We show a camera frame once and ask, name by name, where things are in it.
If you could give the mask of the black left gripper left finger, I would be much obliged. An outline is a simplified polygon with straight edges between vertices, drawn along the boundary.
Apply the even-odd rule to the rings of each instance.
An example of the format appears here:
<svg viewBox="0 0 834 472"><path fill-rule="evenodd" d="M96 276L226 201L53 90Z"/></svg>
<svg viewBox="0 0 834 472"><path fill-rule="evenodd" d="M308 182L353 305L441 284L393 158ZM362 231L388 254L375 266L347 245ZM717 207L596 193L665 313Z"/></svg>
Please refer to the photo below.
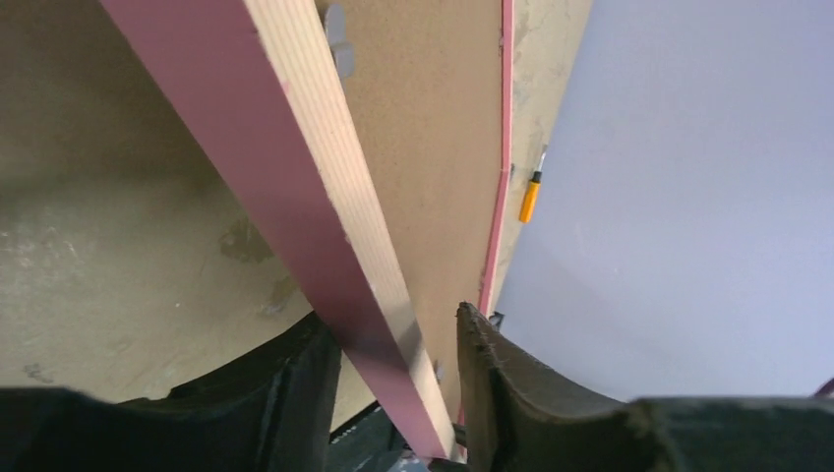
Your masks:
<svg viewBox="0 0 834 472"><path fill-rule="evenodd" d="M158 400L1 391L5 471L321 471L341 352L310 314Z"/></svg>

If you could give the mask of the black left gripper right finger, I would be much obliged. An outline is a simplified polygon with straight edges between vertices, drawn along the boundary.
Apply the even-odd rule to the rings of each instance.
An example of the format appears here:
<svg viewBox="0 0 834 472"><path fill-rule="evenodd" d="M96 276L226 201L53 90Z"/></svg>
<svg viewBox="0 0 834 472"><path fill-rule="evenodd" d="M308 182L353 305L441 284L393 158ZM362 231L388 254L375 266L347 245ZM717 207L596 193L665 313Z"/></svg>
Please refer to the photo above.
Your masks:
<svg viewBox="0 0 834 472"><path fill-rule="evenodd" d="M506 339L473 305L456 313L471 471L829 471L833 402L812 397L644 397L619 402Z"/></svg>

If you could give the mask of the orange handled screwdriver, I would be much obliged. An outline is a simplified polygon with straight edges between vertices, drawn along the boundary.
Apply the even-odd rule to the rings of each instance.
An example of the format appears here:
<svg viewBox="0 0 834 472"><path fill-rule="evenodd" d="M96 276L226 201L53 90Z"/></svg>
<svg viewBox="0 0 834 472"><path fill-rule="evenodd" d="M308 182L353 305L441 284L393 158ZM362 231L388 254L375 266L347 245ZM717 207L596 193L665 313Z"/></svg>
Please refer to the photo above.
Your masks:
<svg viewBox="0 0 834 472"><path fill-rule="evenodd" d="M521 208L518 215L518 221L522 224L527 224L532 219L534 213L538 194L542 182L543 165L547 156L548 146L542 147L541 154L538 158L537 165L534 168L530 179L527 182L525 194L522 200Z"/></svg>

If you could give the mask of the pink photo frame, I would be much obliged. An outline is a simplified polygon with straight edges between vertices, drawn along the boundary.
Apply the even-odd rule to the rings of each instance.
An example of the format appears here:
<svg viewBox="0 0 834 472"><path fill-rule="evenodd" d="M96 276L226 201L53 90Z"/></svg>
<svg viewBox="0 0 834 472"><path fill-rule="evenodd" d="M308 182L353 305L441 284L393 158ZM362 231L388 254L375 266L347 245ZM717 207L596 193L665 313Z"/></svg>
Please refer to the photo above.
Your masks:
<svg viewBox="0 0 834 472"><path fill-rule="evenodd" d="M452 458L455 312L491 282L504 5L107 1L113 23L413 450Z"/></svg>

